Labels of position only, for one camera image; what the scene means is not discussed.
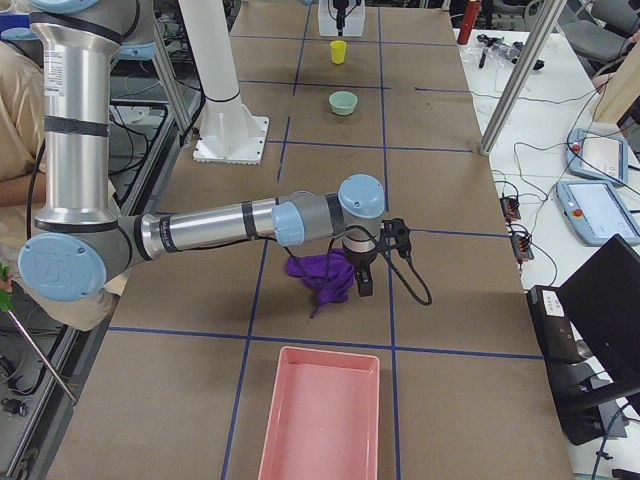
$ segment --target computer monitor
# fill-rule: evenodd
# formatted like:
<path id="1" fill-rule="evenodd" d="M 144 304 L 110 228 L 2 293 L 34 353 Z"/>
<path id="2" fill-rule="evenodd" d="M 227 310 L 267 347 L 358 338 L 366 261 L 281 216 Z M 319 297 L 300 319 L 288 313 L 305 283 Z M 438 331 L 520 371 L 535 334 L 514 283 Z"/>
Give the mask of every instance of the computer monitor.
<path id="1" fill-rule="evenodd" d="M 614 235 L 562 284 L 557 295 L 566 316 L 613 380 L 598 387 L 592 373 L 572 393 L 554 392 L 565 432 L 579 444 L 604 433 L 608 422 L 593 416 L 598 406 L 626 397 L 640 413 L 640 256 Z M 574 431 L 568 432 L 567 426 Z"/>

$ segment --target blue tablet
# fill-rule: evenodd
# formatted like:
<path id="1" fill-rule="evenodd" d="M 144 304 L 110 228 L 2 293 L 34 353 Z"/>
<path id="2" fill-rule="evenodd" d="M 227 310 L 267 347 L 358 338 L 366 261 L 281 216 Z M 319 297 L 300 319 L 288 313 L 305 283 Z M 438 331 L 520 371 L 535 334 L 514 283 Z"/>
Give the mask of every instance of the blue tablet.
<path id="1" fill-rule="evenodd" d="M 556 195 L 571 226 L 587 245 L 604 245 L 616 233 L 631 245 L 640 244 L 640 227 L 610 182 L 558 182 Z"/>
<path id="2" fill-rule="evenodd" d="M 628 152 L 627 141 L 620 134 L 602 135 L 577 128 L 569 135 L 567 163 L 574 175 L 608 180 L 619 187 L 627 183 Z"/>

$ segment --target printed label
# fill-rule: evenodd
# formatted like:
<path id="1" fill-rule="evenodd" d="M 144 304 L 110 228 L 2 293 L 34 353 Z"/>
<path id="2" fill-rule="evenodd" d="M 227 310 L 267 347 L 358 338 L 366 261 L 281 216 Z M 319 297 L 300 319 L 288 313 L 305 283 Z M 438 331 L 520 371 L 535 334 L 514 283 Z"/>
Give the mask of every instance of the printed label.
<path id="1" fill-rule="evenodd" d="M 64 52 L 44 52 L 44 95 L 64 97 Z"/>
<path id="2" fill-rule="evenodd" d="M 549 290 L 543 290 L 542 298 L 544 299 L 544 309 L 547 311 L 547 315 L 552 317 L 564 317 L 564 310 L 558 300 L 556 292 L 550 292 Z"/>

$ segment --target green bowl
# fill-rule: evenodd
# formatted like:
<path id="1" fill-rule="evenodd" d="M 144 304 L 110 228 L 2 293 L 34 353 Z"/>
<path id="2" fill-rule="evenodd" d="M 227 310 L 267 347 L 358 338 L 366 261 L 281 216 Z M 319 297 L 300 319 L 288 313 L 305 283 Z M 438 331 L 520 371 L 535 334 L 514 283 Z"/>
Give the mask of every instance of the green bowl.
<path id="1" fill-rule="evenodd" d="M 351 92 L 335 92 L 329 95 L 331 111 L 336 115 L 351 115 L 358 104 L 358 97 Z"/>

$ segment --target red bottle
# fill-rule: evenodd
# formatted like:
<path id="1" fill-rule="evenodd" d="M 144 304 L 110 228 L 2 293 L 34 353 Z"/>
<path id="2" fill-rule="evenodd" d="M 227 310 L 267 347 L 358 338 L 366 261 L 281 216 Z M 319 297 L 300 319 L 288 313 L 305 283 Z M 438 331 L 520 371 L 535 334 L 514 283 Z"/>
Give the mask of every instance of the red bottle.
<path id="1" fill-rule="evenodd" d="M 466 45 L 471 35 L 471 30 L 476 24 L 476 18 L 478 18 L 478 12 L 480 12 L 480 2 L 477 0 L 469 0 L 467 9 L 464 11 L 464 18 L 462 19 L 462 27 L 460 27 L 460 33 L 458 34 L 458 45 Z"/>

